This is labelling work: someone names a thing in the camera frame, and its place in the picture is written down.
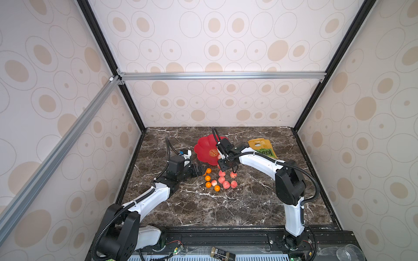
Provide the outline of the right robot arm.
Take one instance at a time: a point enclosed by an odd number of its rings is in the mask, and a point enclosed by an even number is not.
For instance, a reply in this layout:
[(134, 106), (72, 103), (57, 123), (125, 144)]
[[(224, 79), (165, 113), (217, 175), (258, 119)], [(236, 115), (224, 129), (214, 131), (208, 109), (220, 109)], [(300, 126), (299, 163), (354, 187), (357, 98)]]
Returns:
[(247, 143), (237, 146), (222, 139), (216, 128), (212, 128), (221, 159), (218, 165), (226, 171), (240, 165), (250, 166), (275, 181), (275, 192), (284, 204), (285, 232), (284, 240), (288, 249), (297, 249), (306, 239), (304, 205), (316, 201), (320, 196), (318, 181), (294, 161), (280, 161), (258, 152)]

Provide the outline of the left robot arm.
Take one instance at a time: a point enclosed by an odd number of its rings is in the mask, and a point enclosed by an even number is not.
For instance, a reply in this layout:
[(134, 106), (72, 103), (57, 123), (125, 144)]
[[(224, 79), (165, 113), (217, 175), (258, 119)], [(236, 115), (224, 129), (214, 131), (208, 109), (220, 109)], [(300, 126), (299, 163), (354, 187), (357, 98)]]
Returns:
[(188, 179), (202, 176), (200, 165), (191, 161), (191, 150), (176, 151), (167, 139), (166, 165), (153, 179), (152, 186), (134, 200), (125, 204), (112, 204), (107, 208), (91, 245), (94, 261), (127, 261), (132, 254), (162, 241), (162, 229), (142, 227), (140, 223), (159, 204), (169, 199)]

